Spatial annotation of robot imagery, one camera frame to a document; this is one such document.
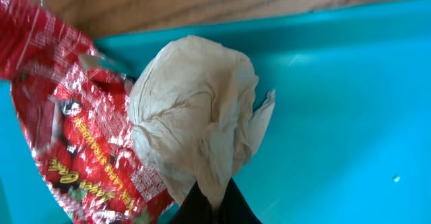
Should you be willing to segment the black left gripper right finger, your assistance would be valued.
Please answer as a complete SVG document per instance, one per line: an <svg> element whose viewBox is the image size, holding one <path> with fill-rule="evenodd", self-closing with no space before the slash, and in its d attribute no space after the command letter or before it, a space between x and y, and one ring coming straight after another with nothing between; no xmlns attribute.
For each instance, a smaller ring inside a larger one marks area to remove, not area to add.
<svg viewBox="0 0 431 224"><path fill-rule="evenodd" d="M233 178L228 182L219 207L218 224L262 224L251 210Z"/></svg>

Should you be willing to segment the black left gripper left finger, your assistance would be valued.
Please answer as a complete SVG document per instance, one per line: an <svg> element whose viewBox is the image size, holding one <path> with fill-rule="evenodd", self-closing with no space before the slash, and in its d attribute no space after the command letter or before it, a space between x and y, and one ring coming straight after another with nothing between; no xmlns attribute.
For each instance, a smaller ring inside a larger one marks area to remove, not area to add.
<svg viewBox="0 0 431 224"><path fill-rule="evenodd" d="M193 184L179 210L168 223L213 224L211 205L201 192L197 182Z"/></svg>

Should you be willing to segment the white paper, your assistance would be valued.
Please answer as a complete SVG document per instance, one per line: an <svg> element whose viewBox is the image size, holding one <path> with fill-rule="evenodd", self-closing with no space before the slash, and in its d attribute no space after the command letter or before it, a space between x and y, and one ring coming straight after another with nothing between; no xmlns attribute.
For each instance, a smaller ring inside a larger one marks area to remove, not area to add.
<svg viewBox="0 0 431 224"><path fill-rule="evenodd" d="M127 114L140 161L177 203L198 185L213 209L258 151L275 92L253 108L259 78L243 53L187 36L167 44L135 82Z"/></svg>

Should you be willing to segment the red snack wrapper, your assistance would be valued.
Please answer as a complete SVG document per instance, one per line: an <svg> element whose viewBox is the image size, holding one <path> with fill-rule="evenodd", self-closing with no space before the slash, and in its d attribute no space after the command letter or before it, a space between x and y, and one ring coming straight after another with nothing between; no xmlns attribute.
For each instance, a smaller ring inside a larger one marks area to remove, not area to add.
<svg viewBox="0 0 431 224"><path fill-rule="evenodd" d="M132 82L92 40L29 0L1 0L1 97L10 98L42 181L73 223L156 223L173 200L137 158Z"/></svg>

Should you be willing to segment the teal plastic tray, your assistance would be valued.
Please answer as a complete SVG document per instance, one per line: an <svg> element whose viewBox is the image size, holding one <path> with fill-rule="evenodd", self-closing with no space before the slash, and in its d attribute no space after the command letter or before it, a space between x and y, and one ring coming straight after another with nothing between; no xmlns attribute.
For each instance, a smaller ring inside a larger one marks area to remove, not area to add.
<svg viewBox="0 0 431 224"><path fill-rule="evenodd" d="M251 60L254 109L275 92L258 151L231 177L262 223L430 222L430 0L113 36L83 64L133 88L187 36ZM1 222L73 223L13 111L1 97Z"/></svg>

